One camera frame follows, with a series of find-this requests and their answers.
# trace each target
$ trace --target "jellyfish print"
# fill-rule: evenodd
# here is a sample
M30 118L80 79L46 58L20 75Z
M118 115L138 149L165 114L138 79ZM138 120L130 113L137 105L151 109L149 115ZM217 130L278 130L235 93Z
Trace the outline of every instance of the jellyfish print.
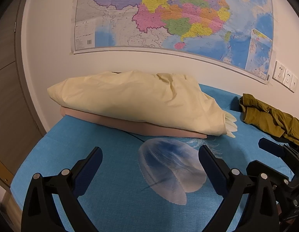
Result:
M145 141L138 151L138 163L149 186L174 204L185 205L186 193L199 190L206 181L198 151L178 140Z

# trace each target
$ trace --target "electrical socket panel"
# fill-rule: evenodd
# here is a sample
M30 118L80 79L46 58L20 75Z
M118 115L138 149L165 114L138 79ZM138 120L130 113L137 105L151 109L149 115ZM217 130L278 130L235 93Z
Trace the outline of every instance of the electrical socket panel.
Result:
M276 61L273 79L279 83L283 83L286 68L279 61Z
M286 86L287 88L289 88L291 85L292 77L293 77L293 74L291 73L291 71L286 69L284 79L283 79L283 85Z
M298 83L298 79L295 75L293 75L291 79L291 84L289 86L289 90L295 92L295 90L297 89L297 83Z

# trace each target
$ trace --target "pillow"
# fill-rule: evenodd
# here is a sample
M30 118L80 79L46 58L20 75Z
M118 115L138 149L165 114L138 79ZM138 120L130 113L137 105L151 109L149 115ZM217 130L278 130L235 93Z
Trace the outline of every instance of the pillow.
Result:
M225 112L187 75L104 72L68 78L48 88L48 94L61 106L83 112L207 135L227 134Z

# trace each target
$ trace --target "olive green garment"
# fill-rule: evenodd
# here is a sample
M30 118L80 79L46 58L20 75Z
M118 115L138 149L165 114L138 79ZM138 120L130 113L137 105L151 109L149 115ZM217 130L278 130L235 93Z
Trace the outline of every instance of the olive green garment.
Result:
M246 124L252 124L262 131L276 137L283 136L299 145L299 120L260 100L253 95L243 94L240 98Z

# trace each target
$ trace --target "political map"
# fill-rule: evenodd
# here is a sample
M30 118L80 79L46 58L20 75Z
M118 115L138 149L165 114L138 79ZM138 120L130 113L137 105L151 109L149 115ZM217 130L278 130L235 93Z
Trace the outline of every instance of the political map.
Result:
M173 50L266 81L273 24L272 0L77 0L74 50Z

